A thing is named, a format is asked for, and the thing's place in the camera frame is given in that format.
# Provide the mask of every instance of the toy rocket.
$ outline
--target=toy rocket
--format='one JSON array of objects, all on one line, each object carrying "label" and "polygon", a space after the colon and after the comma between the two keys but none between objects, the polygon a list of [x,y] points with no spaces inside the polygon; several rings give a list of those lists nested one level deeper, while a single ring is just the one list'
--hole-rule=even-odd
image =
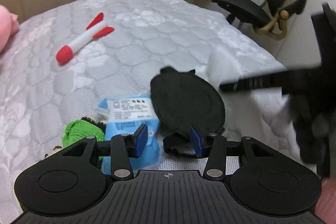
[{"label": "toy rocket", "polygon": [[100,13],[95,19],[86,27],[86,31],[79,37],[76,37],[68,45],[63,46],[56,54],[56,60],[61,65],[70,61],[74,54],[88,44],[92,39],[102,37],[113,32],[114,28],[108,27],[104,21],[104,14]]}]

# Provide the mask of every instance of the office chair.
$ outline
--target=office chair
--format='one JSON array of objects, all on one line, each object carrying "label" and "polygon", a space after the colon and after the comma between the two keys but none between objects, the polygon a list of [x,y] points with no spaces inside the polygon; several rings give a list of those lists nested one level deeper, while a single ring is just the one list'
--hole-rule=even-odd
[{"label": "office chair", "polygon": [[[293,14],[300,15],[307,0],[296,0],[287,6],[284,6],[285,0],[265,0],[260,6],[251,0],[212,0],[212,2],[230,12],[227,17],[229,24],[238,18],[241,24],[251,23],[257,34],[266,34],[273,39],[280,40],[287,35],[287,20]],[[272,17],[263,10],[266,4],[268,4]],[[281,30],[279,34],[273,32],[277,24]]]}]

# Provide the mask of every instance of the mattress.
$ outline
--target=mattress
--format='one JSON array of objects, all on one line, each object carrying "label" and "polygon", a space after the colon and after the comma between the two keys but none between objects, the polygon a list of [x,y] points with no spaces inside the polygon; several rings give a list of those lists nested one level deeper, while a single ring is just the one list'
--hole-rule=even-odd
[{"label": "mattress", "polygon": [[[58,50],[100,12],[115,31],[58,65]],[[206,65],[218,46],[243,74],[283,69],[222,14],[183,0],[78,0],[22,23],[0,57],[0,223],[21,213],[16,177],[61,145],[67,123],[95,115],[92,104],[99,99],[148,91],[164,66],[188,71]],[[283,103],[279,90],[227,98],[226,136],[256,136],[298,159],[292,127],[270,126]],[[169,156],[159,169],[202,171],[205,163]],[[229,161],[228,168],[235,165]]]}]

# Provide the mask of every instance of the green knitted object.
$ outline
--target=green knitted object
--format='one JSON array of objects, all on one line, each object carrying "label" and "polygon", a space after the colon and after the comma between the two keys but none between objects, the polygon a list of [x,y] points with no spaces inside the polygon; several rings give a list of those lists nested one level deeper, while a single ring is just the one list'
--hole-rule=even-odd
[{"label": "green knitted object", "polygon": [[86,136],[95,136],[98,142],[105,140],[105,134],[100,128],[89,122],[76,120],[69,123],[65,127],[64,136],[62,138],[63,148],[79,141]]}]

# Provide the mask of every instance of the blue and white package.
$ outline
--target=blue and white package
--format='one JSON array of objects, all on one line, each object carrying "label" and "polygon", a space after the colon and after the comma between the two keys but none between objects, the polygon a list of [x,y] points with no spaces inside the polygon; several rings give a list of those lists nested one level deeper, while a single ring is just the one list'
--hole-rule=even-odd
[{"label": "blue and white package", "polygon": [[[137,95],[117,99],[104,99],[98,105],[98,112],[108,116],[105,140],[111,140],[122,133],[133,134],[145,123],[148,126],[148,141],[138,159],[130,159],[133,170],[155,169],[161,163],[162,148],[154,138],[159,127],[150,95]],[[110,157],[104,157],[102,171],[110,175]]]}]

